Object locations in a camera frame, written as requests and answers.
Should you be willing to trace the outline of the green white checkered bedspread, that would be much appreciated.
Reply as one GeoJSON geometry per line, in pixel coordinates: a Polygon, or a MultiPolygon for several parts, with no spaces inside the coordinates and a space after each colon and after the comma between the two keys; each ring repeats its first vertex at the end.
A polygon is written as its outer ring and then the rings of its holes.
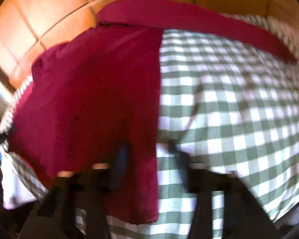
{"type": "Polygon", "coordinates": [[[235,170],[271,221],[299,202],[299,35],[275,18],[216,15],[205,27],[99,14],[98,27],[163,29],[158,159],[159,213],[153,224],[110,217],[113,238],[185,238],[196,197],[181,185],[174,139],[224,173],[235,170]]]}

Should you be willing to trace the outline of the dark red long-sleeve garment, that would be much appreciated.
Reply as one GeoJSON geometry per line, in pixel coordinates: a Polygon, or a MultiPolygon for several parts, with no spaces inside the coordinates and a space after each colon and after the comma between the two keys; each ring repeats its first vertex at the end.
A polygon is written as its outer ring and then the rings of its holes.
{"type": "Polygon", "coordinates": [[[275,35],[188,3],[118,0],[97,18],[96,27],[34,61],[32,84],[14,112],[9,149],[50,188],[58,172],[111,162],[127,146],[128,169],[119,189],[106,196],[107,214],[152,223],[159,216],[156,136],[164,30],[216,34],[286,61],[295,57],[275,35]]]}

